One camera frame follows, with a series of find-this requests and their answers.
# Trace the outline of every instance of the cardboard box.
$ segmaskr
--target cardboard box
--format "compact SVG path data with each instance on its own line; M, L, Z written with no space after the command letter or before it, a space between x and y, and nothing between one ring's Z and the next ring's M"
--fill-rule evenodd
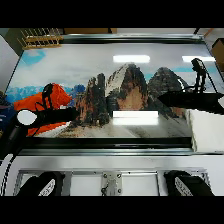
M117 28L110 28L117 33ZM108 28L64 28L65 34L107 34Z
M212 53L221 71L224 71L224 38L219 38L212 45Z

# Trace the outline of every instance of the black border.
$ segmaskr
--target black border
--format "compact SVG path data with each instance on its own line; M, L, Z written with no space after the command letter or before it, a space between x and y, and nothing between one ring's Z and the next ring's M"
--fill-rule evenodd
M164 43L164 44L204 44L202 39L187 38L160 38L157 37L128 37L108 35L64 35L65 39L60 44L110 44L110 43ZM22 50L19 60L14 68L6 91L9 87L14 72L24 53ZM178 138L40 138L27 137L24 140L24 149L167 149L167 148L192 148L191 137Z

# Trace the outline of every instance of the red fabric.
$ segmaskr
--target red fabric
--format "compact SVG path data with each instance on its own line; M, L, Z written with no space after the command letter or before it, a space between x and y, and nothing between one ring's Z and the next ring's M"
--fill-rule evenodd
M52 94L50 96L51 96L52 106L54 109L60 109L60 106L66 106L71 100L71 97L58 84L54 84ZM31 111L36 111L36 108L38 110L44 110L44 108L40 106L39 104L36 104L36 102L43 104L41 92L33 96L29 96L23 100L18 100L17 102L14 103L14 109L17 111L22 109L29 109ZM47 107L50 107L48 99L46 99L46 104L47 104ZM55 129L56 127L59 127L65 124L66 122L60 122L60 123L42 126L36 134L40 134L42 132ZM37 130L36 128L29 129L28 136L32 136L36 130Z

